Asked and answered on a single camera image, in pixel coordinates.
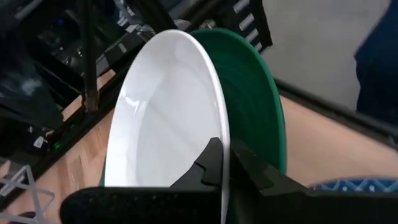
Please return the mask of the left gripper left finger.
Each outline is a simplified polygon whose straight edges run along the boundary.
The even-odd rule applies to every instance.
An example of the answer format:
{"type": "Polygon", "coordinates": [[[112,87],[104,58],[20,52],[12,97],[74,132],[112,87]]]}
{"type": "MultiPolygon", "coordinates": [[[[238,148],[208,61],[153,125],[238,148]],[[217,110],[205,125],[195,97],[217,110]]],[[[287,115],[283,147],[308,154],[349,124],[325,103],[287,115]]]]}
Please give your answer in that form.
{"type": "Polygon", "coordinates": [[[61,204],[62,223],[220,223],[223,145],[211,138],[170,187],[90,187],[61,204]]]}

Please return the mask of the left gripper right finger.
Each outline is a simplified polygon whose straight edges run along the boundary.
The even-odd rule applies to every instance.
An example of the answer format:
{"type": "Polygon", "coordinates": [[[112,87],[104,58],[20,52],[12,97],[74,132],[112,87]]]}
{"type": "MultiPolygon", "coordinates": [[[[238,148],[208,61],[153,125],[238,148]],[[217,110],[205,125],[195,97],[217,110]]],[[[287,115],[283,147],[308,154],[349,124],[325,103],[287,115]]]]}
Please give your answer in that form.
{"type": "Polygon", "coordinates": [[[397,181],[343,179],[307,188],[235,141],[231,210],[236,223],[397,223],[397,181]]]}

